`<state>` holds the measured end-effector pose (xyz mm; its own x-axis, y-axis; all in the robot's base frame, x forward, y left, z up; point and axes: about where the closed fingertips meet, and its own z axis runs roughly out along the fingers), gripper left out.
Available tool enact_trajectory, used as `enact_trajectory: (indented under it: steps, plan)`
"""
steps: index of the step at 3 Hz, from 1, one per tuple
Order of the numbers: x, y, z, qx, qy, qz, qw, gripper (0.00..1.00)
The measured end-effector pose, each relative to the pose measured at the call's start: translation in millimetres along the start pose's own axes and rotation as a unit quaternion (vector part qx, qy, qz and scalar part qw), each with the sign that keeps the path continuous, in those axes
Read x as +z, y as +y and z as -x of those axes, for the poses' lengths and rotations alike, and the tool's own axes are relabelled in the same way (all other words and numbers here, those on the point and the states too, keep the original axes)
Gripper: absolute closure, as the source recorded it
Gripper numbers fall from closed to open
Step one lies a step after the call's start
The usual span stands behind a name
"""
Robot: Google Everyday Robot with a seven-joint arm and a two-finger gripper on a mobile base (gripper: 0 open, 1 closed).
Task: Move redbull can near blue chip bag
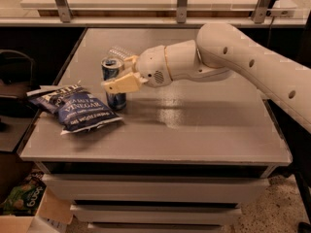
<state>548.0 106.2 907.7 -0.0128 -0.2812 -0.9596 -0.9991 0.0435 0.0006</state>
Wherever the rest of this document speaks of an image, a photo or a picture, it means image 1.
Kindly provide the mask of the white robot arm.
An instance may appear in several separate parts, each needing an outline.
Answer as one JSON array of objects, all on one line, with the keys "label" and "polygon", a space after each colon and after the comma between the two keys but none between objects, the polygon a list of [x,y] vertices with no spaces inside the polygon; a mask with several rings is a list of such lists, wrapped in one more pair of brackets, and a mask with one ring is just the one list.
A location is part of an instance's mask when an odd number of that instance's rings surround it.
[{"label": "white robot arm", "polygon": [[194,40],[131,55],[124,69],[102,83],[111,94],[177,80],[221,81],[236,72],[311,132],[311,69],[256,43],[225,23],[203,25]]}]

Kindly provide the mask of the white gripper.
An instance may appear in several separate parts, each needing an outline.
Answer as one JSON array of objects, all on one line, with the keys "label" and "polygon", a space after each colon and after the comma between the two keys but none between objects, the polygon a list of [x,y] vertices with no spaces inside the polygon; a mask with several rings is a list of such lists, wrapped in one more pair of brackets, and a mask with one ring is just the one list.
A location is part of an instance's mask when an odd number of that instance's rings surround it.
[{"label": "white gripper", "polygon": [[139,57],[138,55],[126,57],[123,63],[124,71],[131,72],[101,83],[101,86],[109,94],[135,92],[143,84],[150,87],[161,87],[172,83],[165,58],[165,46],[147,49]]}]

